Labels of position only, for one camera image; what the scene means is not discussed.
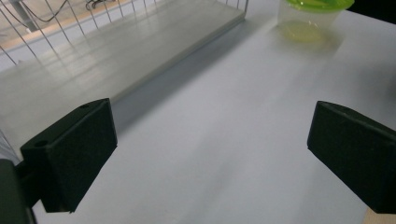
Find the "metal wire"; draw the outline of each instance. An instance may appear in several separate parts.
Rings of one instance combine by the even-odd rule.
[[[23,43],[26,45],[26,47],[32,52],[33,55],[35,55],[35,52],[30,48],[30,46],[26,43],[25,39],[22,37],[22,35],[20,34],[20,32],[17,30],[17,28],[15,28],[14,24],[12,24],[12,22],[8,19],[8,17],[6,16],[6,14],[3,12],[3,10],[0,8],[0,12],[3,14],[3,16],[6,18],[6,20],[8,21],[8,23],[12,26],[12,28],[14,29],[14,31],[18,34],[18,36],[20,37],[20,39],[23,41]]]
[[[245,3],[245,12],[248,12],[248,0]]]
[[[110,14],[108,13],[108,10],[107,10],[106,0],[103,1],[103,3],[105,4],[105,9],[106,9],[106,12],[107,12],[108,19],[110,20],[110,22],[112,22],[112,20],[110,18]]]
[[[52,15],[55,16],[55,14],[53,13],[52,7],[50,7],[50,3],[48,0],[46,0],[47,6],[49,7],[50,12],[52,13]],[[61,28],[62,32],[64,33],[64,37],[66,37],[67,41],[70,43],[69,37],[67,37],[67,34],[64,32],[64,28],[62,27],[61,23],[58,21],[58,18],[56,18],[55,16],[55,20],[58,22],[59,27]]]
[[[15,61],[11,58],[11,56],[9,56],[9,54],[7,53],[7,51],[5,49],[3,49],[3,47],[1,47],[0,45],[0,49],[8,56],[8,58],[15,64],[17,65],[17,63],[15,63]]]
[[[35,24],[35,27],[38,28],[38,30],[40,31],[40,33],[44,36],[44,38],[47,40],[47,43],[49,43],[49,46],[53,49],[53,46],[51,45],[50,41],[47,39],[47,36],[44,34],[43,30],[40,28],[40,26],[38,26],[37,21],[35,20],[35,18],[33,17],[32,13],[30,10],[26,10],[27,13],[29,13],[30,18],[32,18],[32,22]]]
[[[93,14],[92,14],[92,11],[91,11],[91,10],[89,10],[89,11],[90,11],[90,13],[91,13],[92,20],[93,20],[93,22],[95,23],[96,29],[99,29],[98,24],[96,23],[96,19],[95,19],[95,17],[94,17]]]
[[[119,3],[120,13],[121,13],[121,16],[123,17],[123,13],[122,13],[122,8],[121,8],[120,0],[117,0],[117,2]]]
[[[76,22],[77,22],[77,24],[78,24],[78,26],[79,26],[79,29],[81,30],[82,34],[85,35],[85,34],[84,34],[84,31],[82,30],[81,24],[79,23],[79,20],[78,20],[78,18],[77,18],[77,16],[76,16],[76,13],[74,12],[74,10],[73,10],[73,8],[72,8],[72,5],[70,4],[70,2],[69,2],[68,0],[67,0],[67,4],[69,5],[70,9],[72,10],[72,13],[73,13],[73,15],[74,15],[74,17],[75,17],[75,19],[76,19]]]
[[[132,3],[132,8],[134,9],[134,0],[131,0],[131,3]]]

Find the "plastic container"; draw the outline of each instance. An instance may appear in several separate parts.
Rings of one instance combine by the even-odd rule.
[[[278,26],[286,37],[298,41],[317,41],[338,14],[354,0],[280,0]]]

